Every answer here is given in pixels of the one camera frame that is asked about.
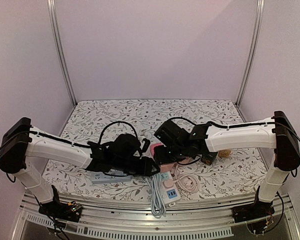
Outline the beige cube socket adapter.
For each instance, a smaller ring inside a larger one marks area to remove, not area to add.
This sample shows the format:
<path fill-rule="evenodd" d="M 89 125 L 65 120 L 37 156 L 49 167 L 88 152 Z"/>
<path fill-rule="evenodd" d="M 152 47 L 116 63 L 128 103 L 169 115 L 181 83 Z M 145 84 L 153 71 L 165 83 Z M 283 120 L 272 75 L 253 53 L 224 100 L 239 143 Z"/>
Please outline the beige cube socket adapter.
<path fill-rule="evenodd" d="M 229 158 L 232 154 L 232 151 L 230 149 L 221 150 L 218 152 L 219 158 Z"/>

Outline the white power strip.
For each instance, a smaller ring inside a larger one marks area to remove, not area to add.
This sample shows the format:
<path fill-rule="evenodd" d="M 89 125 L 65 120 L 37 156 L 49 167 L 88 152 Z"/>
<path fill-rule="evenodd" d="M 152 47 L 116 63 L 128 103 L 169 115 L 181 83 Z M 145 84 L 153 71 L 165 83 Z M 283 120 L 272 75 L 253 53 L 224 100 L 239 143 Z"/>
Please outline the white power strip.
<path fill-rule="evenodd" d="M 173 207 L 181 199 L 181 195 L 169 171 L 160 175 L 159 192 L 166 206 Z"/>

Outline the grey-blue power strip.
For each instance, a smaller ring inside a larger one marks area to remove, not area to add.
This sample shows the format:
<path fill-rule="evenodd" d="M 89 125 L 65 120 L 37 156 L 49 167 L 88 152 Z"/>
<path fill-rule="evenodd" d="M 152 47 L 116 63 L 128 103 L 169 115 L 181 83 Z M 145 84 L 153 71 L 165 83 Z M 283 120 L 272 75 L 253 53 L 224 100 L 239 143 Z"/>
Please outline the grey-blue power strip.
<path fill-rule="evenodd" d="M 94 184 L 112 184 L 120 182 L 129 182 L 132 179 L 132 176 L 114 176 L 106 175 L 102 172 L 93 172 L 90 177 L 90 181 Z"/>

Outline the pink plug adapter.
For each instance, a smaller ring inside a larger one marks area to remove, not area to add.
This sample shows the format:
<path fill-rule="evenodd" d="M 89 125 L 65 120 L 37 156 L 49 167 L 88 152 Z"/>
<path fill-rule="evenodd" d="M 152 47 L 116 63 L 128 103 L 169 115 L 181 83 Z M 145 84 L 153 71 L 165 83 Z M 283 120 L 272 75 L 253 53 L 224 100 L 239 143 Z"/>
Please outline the pink plug adapter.
<path fill-rule="evenodd" d="M 161 143 L 154 143 L 154 144 L 151 144 L 149 147 L 150 147 L 150 153 L 152 155 L 152 157 L 155 156 L 155 148 L 156 147 L 159 147 L 159 146 L 162 146 L 163 144 Z"/>

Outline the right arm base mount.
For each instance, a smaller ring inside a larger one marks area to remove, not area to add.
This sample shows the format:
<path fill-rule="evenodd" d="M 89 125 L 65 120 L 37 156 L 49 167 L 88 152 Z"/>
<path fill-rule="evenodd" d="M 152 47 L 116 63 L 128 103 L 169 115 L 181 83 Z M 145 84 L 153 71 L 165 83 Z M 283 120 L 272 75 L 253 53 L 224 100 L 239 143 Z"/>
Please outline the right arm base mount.
<path fill-rule="evenodd" d="M 232 217 L 235 223 L 250 221 L 263 218 L 275 213 L 273 201 L 263 202 L 259 199 L 260 187 L 258 187 L 254 202 L 250 204 L 235 206 L 231 209 Z"/>

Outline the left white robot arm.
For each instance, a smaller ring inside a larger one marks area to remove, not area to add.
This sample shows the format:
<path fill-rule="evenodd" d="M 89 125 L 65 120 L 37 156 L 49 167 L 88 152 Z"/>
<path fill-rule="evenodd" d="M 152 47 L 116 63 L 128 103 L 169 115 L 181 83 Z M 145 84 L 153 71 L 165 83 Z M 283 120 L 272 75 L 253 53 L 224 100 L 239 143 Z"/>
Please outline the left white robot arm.
<path fill-rule="evenodd" d="M 156 161 L 144 155 L 150 146 L 148 139 L 139 140 L 136 133 L 122 133 L 114 141 L 102 142 L 104 134 L 103 130 L 97 142 L 80 144 L 46 133 L 34 127 L 30 118 L 23 117 L 2 137 L 0 170 L 18 179 L 53 217 L 64 213 L 64 205 L 58 201 L 58 191 L 27 160 L 30 157 L 95 173 L 118 170 L 128 176 L 151 177 L 160 172 Z"/>

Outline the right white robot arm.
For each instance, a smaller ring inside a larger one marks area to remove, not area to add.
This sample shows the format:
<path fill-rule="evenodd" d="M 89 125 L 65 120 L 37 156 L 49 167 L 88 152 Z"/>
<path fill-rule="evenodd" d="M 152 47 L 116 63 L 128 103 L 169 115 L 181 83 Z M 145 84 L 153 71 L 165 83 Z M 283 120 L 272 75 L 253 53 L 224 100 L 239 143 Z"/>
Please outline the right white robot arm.
<path fill-rule="evenodd" d="M 275 111 L 272 117 L 263 120 L 240 124 L 221 125 L 212 121 L 194 124 L 191 132 L 170 118 L 154 136 L 162 143 L 164 156 L 174 162 L 187 157 L 214 157 L 223 150 L 272 149 L 272 167 L 257 189 L 255 202 L 248 208 L 252 218 L 259 218 L 268 210 L 286 177 L 300 166 L 300 138 L 283 111 Z"/>

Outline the dark green cube adapter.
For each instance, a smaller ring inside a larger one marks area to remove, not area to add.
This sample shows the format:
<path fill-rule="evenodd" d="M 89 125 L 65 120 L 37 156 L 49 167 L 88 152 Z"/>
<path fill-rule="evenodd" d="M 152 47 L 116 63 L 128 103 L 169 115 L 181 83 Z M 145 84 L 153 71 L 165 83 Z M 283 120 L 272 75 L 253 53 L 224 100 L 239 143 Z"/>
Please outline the dark green cube adapter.
<path fill-rule="evenodd" d="M 200 161 L 208 166 L 211 166 L 215 161 L 215 159 L 217 158 L 217 156 L 218 156 L 217 152 L 202 154 Z"/>

